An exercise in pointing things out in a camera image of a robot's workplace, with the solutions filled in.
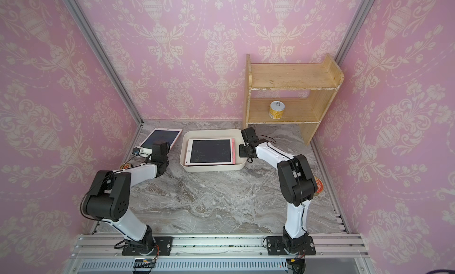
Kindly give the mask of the pink writing tablet rainbow screen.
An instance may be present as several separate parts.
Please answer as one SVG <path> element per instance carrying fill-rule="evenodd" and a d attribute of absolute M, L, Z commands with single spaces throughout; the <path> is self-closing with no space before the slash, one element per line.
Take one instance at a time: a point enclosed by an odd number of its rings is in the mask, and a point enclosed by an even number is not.
<path fill-rule="evenodd" d="M 182 129 L 155 128 L 147 138 L 141 142 L 139 147 L 151 150 L 153 144 L 167 142 L 170 148 L 173 148 L 181 133 Z"/>

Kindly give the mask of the pink writing tablet dark screen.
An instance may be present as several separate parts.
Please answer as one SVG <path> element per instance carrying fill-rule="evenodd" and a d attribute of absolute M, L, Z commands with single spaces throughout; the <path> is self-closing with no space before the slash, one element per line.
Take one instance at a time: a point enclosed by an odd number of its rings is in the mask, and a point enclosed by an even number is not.
<path fill-rule="evenodd" d="M 236 163 L 235 140 L 189 139 L 186 148 L 185 166 L 218 166 Z"/>

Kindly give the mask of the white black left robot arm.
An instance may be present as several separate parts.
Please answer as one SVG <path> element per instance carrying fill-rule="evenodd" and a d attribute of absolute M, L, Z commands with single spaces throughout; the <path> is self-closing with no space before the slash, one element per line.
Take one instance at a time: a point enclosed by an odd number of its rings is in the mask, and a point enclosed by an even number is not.
<path fill-rule="evenodd" d="M 84 217 L 107 223 L 123 236 L 123 240 L 114 246 L 122 250 L 123 256 L 169 255 L 172 238 L 155 238 L 151 227 L 129 208 L 131 188 L 162 176 L 169 165 L 169 151 L 168 142 L 157 142 L 141 165 L 98 171 L 81 202 L 80 212 Z"/>

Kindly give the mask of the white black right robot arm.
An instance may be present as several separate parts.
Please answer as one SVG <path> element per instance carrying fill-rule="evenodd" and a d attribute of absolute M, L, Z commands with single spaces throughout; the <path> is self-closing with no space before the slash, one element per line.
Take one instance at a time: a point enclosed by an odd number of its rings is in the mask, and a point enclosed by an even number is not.
<path fill-rule="evenodd" d="M 248 160 L 260 159 L 276 168 L 282 196 L 287 201 L 287 218 L 283 227 L 284 248 L 291 254 L 315 255 L 314 242 L 306 226 L 311 200 L 318 186 L 308 159 L 292 155 L 261 139 L 252 128 L 241 130 L 244 144 L 239 156 Z"/>

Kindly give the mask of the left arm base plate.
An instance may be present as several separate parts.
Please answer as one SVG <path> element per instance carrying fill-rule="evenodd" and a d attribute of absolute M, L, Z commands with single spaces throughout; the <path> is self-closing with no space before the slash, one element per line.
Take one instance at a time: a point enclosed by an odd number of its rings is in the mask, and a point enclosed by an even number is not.
<path fill-rule="evenodd" d="M 139 243 L 127 240 L 122 250 L 123 256 L 169 256 L 173 246 L 173 237 L 158 236 L 150 242 Z"/>

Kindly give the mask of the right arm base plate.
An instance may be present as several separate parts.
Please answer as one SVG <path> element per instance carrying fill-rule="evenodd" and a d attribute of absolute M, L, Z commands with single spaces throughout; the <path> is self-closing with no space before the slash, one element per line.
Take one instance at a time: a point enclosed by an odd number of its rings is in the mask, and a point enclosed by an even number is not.
<path fill-rule="evenodd" d="M 285 238 L 284 236 L 267 236 L 263 241 L 269 256 L 316 255 L 315 243 L 311 236 Z"/>

